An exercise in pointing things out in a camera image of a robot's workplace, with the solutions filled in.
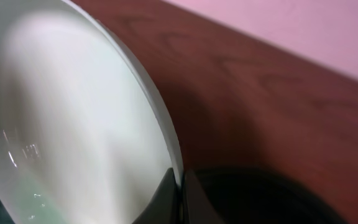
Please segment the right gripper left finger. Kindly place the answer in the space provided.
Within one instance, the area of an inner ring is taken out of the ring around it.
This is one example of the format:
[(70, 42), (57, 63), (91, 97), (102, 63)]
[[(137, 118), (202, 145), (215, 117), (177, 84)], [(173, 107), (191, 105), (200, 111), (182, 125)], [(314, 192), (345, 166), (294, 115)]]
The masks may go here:
[(178, 193), (173, 169), (167, 169), (150, 203), (133, 224), (176, 224)]

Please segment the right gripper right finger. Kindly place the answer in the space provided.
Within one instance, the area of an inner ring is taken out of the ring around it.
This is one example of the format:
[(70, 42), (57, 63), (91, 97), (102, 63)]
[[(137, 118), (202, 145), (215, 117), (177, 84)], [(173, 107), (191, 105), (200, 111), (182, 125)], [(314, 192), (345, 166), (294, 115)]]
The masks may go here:
[(192, 170), (189, 170), (185, 176), (183, 209), (186, 224), (224, 224)]

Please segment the mint green plate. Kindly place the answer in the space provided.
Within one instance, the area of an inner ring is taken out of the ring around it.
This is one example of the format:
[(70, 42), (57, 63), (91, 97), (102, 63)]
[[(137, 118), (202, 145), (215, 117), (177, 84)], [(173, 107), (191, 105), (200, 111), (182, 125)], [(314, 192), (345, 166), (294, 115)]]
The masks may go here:
[(0, 167), (34, 184), (64, 223), (96, 223), (86, 204), (147, 204), (178, 138), (149, 74), (72, 1), (0, 1)]

